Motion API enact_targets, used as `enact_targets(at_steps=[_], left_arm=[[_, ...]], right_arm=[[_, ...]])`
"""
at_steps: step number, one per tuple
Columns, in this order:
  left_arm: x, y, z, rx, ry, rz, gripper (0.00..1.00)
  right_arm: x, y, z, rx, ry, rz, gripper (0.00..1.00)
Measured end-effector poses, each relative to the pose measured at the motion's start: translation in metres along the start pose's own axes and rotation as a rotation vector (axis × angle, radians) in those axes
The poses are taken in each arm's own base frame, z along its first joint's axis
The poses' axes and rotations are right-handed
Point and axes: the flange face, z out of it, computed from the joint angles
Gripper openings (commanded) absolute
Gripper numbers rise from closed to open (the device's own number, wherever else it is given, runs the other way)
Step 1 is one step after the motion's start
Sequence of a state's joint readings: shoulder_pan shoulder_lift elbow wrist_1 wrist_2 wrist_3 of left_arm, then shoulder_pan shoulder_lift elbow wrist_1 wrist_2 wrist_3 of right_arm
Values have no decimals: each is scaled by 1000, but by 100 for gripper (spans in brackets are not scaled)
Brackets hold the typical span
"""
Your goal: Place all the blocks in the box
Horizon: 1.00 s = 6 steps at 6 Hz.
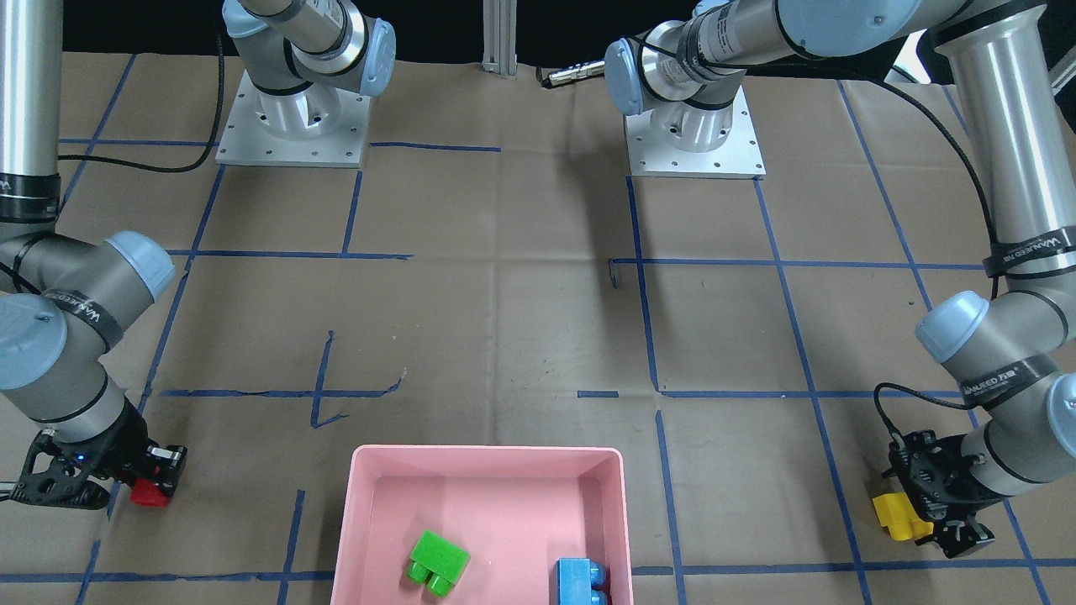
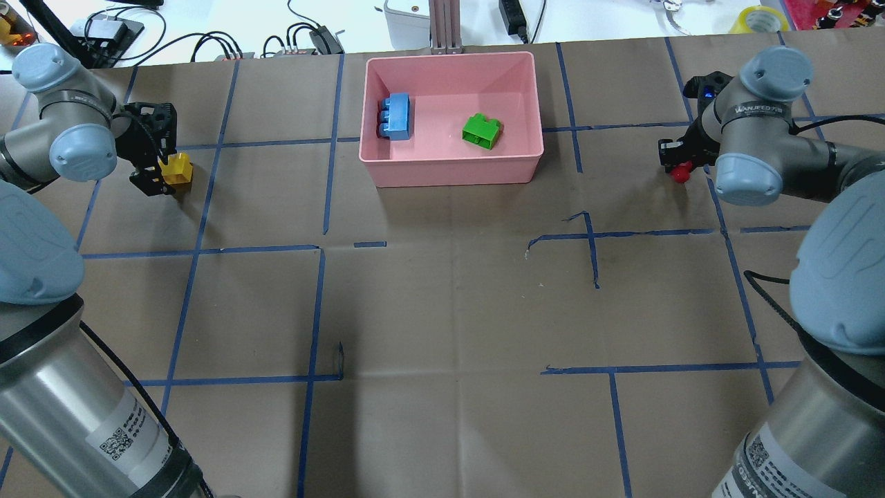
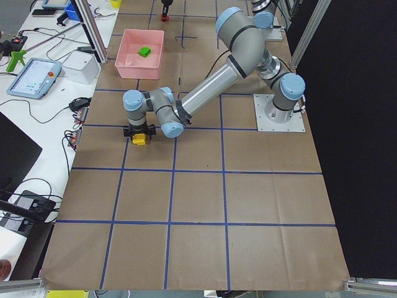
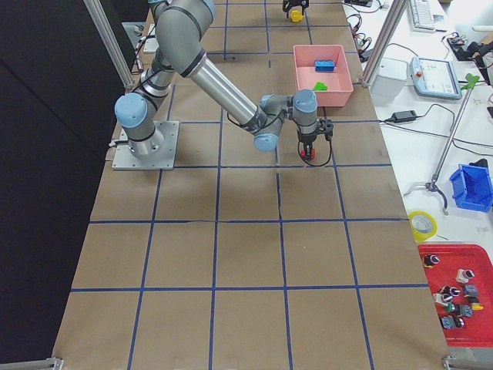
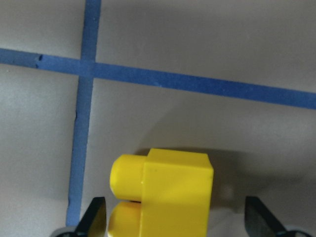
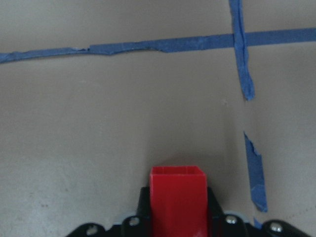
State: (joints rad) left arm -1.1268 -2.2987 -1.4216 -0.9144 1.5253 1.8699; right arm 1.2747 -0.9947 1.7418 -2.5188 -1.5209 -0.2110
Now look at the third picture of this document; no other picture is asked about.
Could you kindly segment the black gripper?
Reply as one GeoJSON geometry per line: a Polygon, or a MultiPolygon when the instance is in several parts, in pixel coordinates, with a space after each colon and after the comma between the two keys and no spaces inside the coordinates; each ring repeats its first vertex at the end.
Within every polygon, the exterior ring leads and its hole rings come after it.
{"type": "Polygon", "coordinates": [[[140,125],[129,124],[123,127],[123,136],[131,138],[136,133],[145,133],[149,138],[156,135],[156,126],[154,124],[147,125],[146,122],[140,125]]]}
{"type": "Polygon", "coordinates": [[[161,2],[163,4],[162,18],[169,18],[168,10],[169,6],[172,4],[172,0],[161,0],[161,2]]]}

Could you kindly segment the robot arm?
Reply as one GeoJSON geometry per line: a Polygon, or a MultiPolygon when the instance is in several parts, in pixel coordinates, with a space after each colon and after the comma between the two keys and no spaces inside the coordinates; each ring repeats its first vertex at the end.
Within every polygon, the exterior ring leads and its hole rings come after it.
{"type": "MultiPolygon", "coordinates": [[[[161,0],[161,3],[163,4],[161,21],[166,22],[169,20],[168,10],[173,4],[173,0],[161,0]]],[[[273,26],[277,4],[278,1],[251,1],[253,22],[257,28],[268,29],[273,26]]]]}
{"type": "Polygon", "coordinates": [[[276,1],[252,1],[252,17],[238,7],[229,7],[216,20],[216,34],[226,45],[226,62],[182,99],[174,99],[169,87],[140,92],[129,90],[123,95],[123,107],[128,125],[124,137],[134,143],[145,142],[156,135],[154,125],[148,125],[146,115],[154,112],[163,134],[176,138],[190,124],[192,116],[213,98],[246,78],[253,71],[270,87],[274,96],[265,111],[275,123],[286,123],[296,112],[295,104],[303,98],[306,84],[265,47],[262,30],[272,26],[276,1]]]}

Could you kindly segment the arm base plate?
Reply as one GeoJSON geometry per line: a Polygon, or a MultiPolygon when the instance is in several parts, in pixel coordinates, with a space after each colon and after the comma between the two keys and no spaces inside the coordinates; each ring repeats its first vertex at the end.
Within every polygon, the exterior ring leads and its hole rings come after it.
{"type": "Polygon", "coordinates": [[[253,94],[259,132],[305,133],[301,112],[281,111],[274,106],[273,94],[253,94]]]}
{"type": "Polygon", "coordinates": [[[276,28],[273,27],[270,30],[268,40],[271,42],[281,42],[283,40],[282,32],[284,27],[276,28]]]}

